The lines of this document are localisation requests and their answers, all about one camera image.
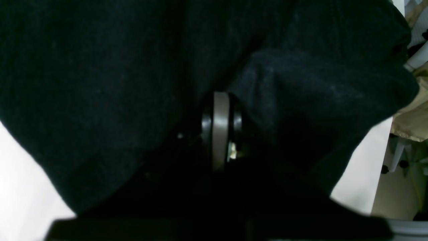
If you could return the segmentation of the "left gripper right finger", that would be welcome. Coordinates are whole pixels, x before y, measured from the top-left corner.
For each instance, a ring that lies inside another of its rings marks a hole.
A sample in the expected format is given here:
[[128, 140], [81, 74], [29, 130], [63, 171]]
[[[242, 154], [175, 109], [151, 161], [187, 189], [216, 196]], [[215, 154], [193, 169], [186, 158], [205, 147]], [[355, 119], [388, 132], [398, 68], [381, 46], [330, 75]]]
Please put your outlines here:
[[235, 160], [242, 149], [242, 108], [236, 97], [230, 97], [230, 153], [229, 159]]

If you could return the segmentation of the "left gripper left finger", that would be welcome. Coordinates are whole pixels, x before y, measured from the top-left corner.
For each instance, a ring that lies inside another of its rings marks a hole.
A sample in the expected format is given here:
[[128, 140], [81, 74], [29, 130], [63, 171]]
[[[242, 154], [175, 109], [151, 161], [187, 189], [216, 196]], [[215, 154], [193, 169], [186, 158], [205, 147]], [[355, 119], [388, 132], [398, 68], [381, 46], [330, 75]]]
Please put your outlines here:
[[201, 138], [213, 171], [224, 171], [229, 155], [230, 98], [214, 92], [202, 112]]

